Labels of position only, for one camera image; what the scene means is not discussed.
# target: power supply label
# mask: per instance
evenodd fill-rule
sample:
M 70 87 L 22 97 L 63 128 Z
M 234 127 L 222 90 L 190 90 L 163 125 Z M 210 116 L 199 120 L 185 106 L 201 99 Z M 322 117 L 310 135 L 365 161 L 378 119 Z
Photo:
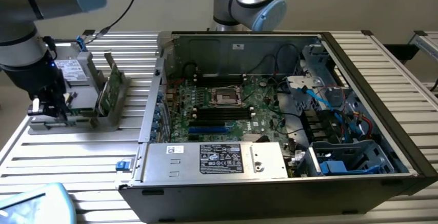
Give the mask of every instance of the power supply label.
M 202 174 L 244 173 L 241 144 L 199 146 L 199 171 Z

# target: gray robot arm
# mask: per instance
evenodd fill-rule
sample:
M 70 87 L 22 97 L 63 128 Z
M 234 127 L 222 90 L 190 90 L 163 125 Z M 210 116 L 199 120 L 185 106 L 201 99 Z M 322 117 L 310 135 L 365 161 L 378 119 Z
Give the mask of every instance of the gray robot arm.
M 211 31 L 241 31 L 245 25 L 253 31 L 272 31 L 288 11 L 285 0 L 214 0 Z
M 66 83 L 34 21 L 90 12 L 106 0 L 0 0 L 0 68 L 34 100 L 29 115 L 66 120 Z

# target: circuit board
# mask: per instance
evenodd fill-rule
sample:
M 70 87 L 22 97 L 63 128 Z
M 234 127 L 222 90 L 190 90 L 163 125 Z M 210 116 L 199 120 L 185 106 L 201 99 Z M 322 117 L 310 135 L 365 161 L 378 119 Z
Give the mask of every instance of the circuit board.
M 214 93 L 218 90 L 240 89 L 242 103 L 241 107 L 254 107 L 256 116 L 252 120 L 229 120 L 226 121 L 227 132 L 222 134 L 199 134 L 197 141 L 215 142 L 215 141 L 256 141 L 261 136 L 266 135 L 270 141 L 288 142 L 288 135 L 280 134 L 272 126 L 272 123 L 278 123 L 282 115 L 270 111 L 264 98 L 273 96 L 268 85 L 268 79 L 253 76 L 244 82 L 240 87 L 225 88 L 199 88 L 197 83 L 185 81 L 181 85 L 175 85 L 169 89 L 169 102 L 171 105 L 171 118 L 173 118 L 173 140 L 171 142 L 189 142 L 191 141 L 189 133 L 189 123 L 194 121 L 193 110 L 194 108 L 222 108 L 214 102 Z
M 113 65 L 111 75 L 106 83 L 105 89 L 102 91 L 101 106 L 103 110 L 101 113 L 109 115 L 110 111 L 114 110 L 118 104 L 119 92 L 122 86 L 122 73 L 119 71 L 118 65 Z

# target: sticker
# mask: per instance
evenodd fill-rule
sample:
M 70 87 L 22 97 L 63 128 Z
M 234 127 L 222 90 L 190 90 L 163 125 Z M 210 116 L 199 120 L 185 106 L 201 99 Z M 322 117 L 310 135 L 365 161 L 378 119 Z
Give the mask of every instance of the sticker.
M 58 68 L 63 71 L 65 79 L 70 82 L 87 80 L 86 73 L 78 60 L 55 61 Z
M 241 144 L 199 146 L 199 172 L 202 174 L 244 173 Z
M 167 154 L 185 153 L 185 146 L 167 146 Z
M 245 44 L 233 44 L 233 50 L 245 50 Z
M 306 155 L 306 151 L 297 150 L 296 151 L 296 158 L 293 158 L 293 161 L 301 161 L 302 158 L 305 157 L 305 155 Z

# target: aluminum profile table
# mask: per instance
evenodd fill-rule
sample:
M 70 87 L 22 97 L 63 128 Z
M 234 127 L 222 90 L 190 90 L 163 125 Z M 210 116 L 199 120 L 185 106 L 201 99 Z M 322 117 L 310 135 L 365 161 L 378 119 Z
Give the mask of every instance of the aluminum profile table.
M 429 53 L 438 63 L 438 32 L 414 31 L 416 35 L 409 44 L 416 45 Z
M 374 36 L 365 36 L 362 32 L 333 32 L 333 35 L 438 169 L 437 98 Z M 157 37 L 158 33 L 149 32 L 110 33 L 90 44 L 98 68 L 109 74 L 103 52 L 113 49 L 119 68 L 133 77 L 119 130 L 99 134 L 31 136 L 29 119 L 25 119 L 0 153 L 0 199 L 46 183 L 62 182 L 77 205 L 79 223 L 141 223 L 115 190 L 115 164 L 122 159 L 134 157 L 138 152 L 142 117 L 157 61 Z M 119 175 L 122 180 L 129 180 L 130 177 L 130 173 Z M 438 223 L 438 183 L 414 196 L 390 199 L 366 215 L 252 221 L 274 222 Z

